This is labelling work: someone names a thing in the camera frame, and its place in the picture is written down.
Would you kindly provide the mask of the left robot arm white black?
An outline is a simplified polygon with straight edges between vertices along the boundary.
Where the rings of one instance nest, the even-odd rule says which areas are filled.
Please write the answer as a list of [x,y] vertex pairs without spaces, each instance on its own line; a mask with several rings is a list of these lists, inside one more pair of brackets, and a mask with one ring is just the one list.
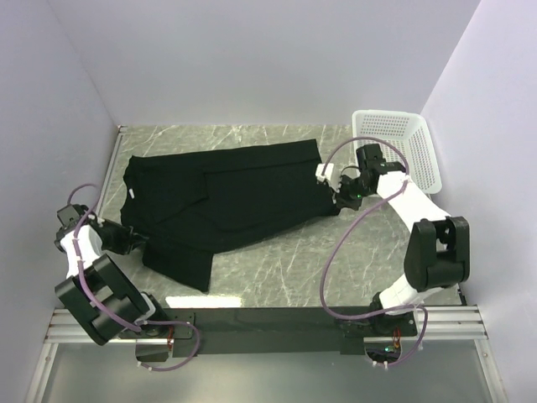
[[56,248],[68,259],[66,280],[55,294],[90,339],[164,338],[168,317],[153,296],[138,290],[110,254],[127,255],[147,238],[133,228],[99,218],[86,205],[57,212]]

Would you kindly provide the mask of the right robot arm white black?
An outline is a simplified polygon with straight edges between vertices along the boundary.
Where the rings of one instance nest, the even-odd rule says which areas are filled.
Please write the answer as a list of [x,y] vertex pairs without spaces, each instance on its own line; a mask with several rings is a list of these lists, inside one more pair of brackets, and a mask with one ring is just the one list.
[[466,281],[470,274],[470,228],[464,217],[439,208],[411,179],[405,157],[389,162],[384,142],[367,137],[356,151],[358,175],[351,178],[327,161],[316,177],[331,189],[337,207],[354,211],[362,200],[379,196],[376,208],[388,204],[409,230],[403,274],[377,293],[367,312],[339,314],[326,303],[325,311],[340,321],[368,324],[379,335],[391,332],[426,298]]

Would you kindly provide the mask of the black t shirt blue logo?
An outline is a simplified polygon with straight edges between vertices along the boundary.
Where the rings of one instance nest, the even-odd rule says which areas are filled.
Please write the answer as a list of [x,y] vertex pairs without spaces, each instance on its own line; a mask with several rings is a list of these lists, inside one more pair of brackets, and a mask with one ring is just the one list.
[[146,238],[144,266],[207,293],[214,255],[339,214],[320,163],[314,139],[134,156],[121,222]]

